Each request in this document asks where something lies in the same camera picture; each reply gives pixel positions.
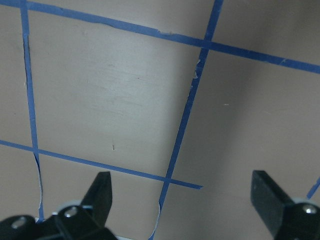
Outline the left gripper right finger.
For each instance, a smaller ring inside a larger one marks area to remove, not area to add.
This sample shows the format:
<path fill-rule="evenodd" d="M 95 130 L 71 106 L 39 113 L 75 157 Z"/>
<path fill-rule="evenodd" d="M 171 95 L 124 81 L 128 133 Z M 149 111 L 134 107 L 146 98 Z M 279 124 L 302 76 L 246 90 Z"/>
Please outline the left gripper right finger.
<path fill-rule="evenodd" d="M 275 240 L 318 240 L 320 206 L 290 197 L 264 170 L 253 170 L 250 200 Z"/>

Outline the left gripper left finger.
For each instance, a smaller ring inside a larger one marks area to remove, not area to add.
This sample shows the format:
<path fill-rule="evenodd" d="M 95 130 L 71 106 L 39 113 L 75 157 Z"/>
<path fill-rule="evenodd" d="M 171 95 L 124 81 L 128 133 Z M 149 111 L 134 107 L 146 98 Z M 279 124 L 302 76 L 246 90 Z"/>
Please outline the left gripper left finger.
<path fill-rule="evenodd" d="M 112 207 L 109 171 L 99 172 L 81 200 L 62 208 L 43 222 L 31 215 L 14 215 L 0 221 L 2 240 L 116 240 L 105 227 Z"/>

